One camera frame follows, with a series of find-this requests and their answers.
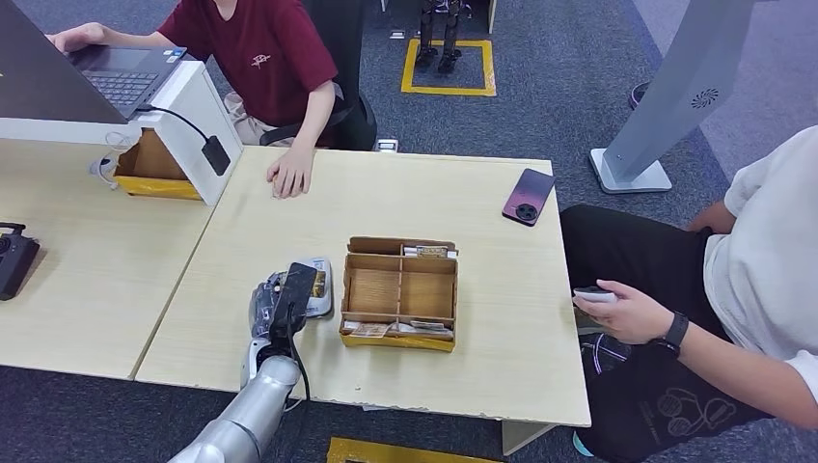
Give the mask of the person's left hand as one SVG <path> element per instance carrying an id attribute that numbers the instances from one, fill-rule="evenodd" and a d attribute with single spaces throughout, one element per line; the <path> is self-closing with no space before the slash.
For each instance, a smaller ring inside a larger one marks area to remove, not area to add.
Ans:
<path id="1" fill-rule="evenodd" d="M 575 305 L 617 340 L 645 344 L 663 338 L 674 313 L 638 289 L 616 281 L 598 280 L 597 285 L 616 295 L 615 302 L 591 302 L 575 296 Z"/>
<path id="2" fill-rule="evenodd" d="M 309 192 L 314 155 L 314 149 L 293 146 L 269 166 L 266 179 L 275 199 L 294 198 Z"/>

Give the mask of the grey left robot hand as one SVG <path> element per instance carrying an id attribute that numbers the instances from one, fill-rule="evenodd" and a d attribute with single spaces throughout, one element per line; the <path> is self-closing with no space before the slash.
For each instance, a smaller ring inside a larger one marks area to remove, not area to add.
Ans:
<path id="1" fill-rule="evenodd" d="M 325 295 L 325 273 L 299 262 L 260 283 L 249 304 L 249 361 L 260 365 L 272 356 L 294 358 L 294 335 L 319 315 Z"/>

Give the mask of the person's right hand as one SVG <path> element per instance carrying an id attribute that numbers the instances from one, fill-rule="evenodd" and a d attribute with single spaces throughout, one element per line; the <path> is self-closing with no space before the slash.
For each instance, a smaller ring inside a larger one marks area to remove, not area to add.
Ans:
<path id="1" fill-rule="evenodd" d="M 68 54 L 88 45 L 100 44 L 105 28 L 97 22 L 89 22 L 54 34 L 44 35 L 61 53 Z"/>

